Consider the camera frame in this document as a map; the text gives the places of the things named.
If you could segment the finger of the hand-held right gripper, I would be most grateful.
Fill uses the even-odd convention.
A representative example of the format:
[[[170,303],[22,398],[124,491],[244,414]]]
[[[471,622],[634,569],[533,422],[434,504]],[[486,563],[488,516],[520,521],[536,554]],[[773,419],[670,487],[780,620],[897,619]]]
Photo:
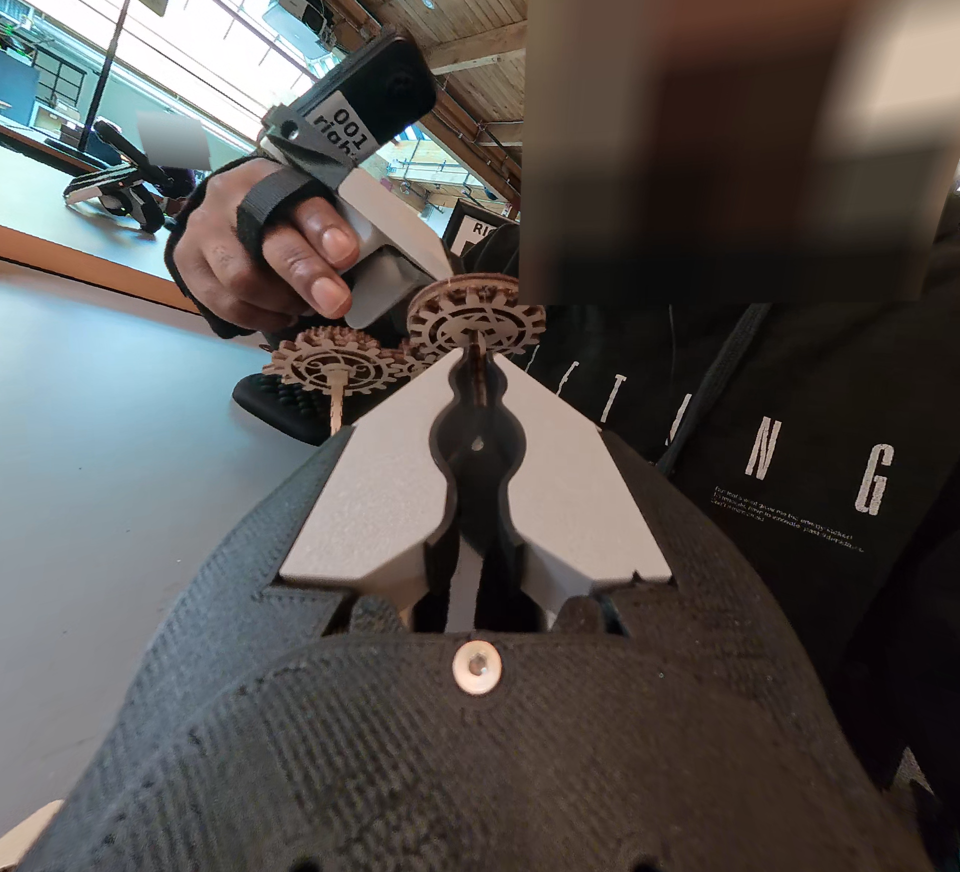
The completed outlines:
[[[360,261],[390,245],[433,281],[455,276],[437,232],[365,169],[345,176],[336,188],[336,199],[360,242]]]

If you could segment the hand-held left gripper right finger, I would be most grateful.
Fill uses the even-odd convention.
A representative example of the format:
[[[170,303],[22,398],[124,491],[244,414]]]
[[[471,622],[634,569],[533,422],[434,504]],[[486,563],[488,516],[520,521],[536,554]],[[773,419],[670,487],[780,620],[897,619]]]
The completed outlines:
[[[672,572],[598,427],[503,354],[502,404],[524,451],[507,484],[510,522],[525,549],[521,590],[557,616],[567,600]]]

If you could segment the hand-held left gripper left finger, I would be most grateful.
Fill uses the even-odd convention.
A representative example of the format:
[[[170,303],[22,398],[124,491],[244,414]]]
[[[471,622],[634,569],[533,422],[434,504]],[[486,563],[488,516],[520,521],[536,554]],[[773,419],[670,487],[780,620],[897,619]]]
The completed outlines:
[[[460,549],[431,435],[463,358],[450,351],[330,441],[342,448],[279,569],[285,585],[373,594],[399,611],[430,595],[438,616],[416,626],[448,626]]]

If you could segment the wooden gear assembly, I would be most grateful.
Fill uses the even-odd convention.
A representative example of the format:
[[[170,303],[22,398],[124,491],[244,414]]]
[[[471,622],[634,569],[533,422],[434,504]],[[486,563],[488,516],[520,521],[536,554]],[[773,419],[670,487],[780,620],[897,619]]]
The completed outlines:
[[[502,274],[464,274],[427,285],[407,307],[407,337],[394,349],[349,326],[313,326],[282,340],[264,376],[320,393],[330,405],[330,432],[343,423],[346,398],[368,396],[414,379],[444,355],[477,340],[481,352],[510,354],[539,343],[542,305],[520,300],[520,283]]]

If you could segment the wooden puzzle sheet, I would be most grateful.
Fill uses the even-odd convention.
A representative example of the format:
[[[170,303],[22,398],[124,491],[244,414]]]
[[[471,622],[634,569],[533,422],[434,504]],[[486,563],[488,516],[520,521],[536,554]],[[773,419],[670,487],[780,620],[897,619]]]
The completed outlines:
[[[64,804],[54,800],[1,835],[1,871],[16,870]]]

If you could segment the person's right hand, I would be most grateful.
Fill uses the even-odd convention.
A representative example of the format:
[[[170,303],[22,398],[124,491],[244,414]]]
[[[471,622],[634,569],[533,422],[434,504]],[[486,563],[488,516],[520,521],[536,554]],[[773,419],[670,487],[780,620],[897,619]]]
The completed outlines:
[[[231,326],[264,335],[297,328],[313,314],[340,319],[352,295],[340,272],[358,259],[359,240],[329,201],[308,198],[266,230],[262,261],[236,231],[237,209],[281,166],[252,158],[210,178],[186,219],[173,264],[195,304]]]

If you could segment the black framed marker board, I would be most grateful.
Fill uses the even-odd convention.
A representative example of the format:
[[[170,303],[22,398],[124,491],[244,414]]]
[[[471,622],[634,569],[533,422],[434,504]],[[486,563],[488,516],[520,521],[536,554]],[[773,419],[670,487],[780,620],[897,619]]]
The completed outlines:
[[[449,253],[462,257],[474,244],[482,242],[500,227],[515,228],[518,225],[516,220],[460,199],[452,208],[441,238]]]

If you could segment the white ceiling projector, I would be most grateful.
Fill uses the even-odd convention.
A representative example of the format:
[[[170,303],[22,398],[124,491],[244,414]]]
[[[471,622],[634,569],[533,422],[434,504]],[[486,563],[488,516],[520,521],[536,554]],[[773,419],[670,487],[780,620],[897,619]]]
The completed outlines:
[[[308,60],[333,54],[335,19],[321,0],[269,0],[262,21]]]

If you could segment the person's black hoodie torso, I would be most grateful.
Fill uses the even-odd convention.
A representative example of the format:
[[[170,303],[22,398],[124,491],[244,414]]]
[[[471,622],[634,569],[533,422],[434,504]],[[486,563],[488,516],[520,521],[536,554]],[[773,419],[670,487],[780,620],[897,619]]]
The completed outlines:
[[[580,632],[399,652],[402,803],[294,816],[250,870],[958,870],[958,236],[918,300],[549,305],[498,359],[586,420],[672,577],[560,593]]]

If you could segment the wood-edged grey table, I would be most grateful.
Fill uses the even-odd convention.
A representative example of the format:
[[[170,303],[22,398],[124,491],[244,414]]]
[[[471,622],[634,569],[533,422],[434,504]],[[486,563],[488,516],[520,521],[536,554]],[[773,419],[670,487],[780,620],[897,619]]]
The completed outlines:
[[[1,259],[197,314],[165,263],[169,230],[139,229],[89,203],[66,206],[67,175],[1,151]]]

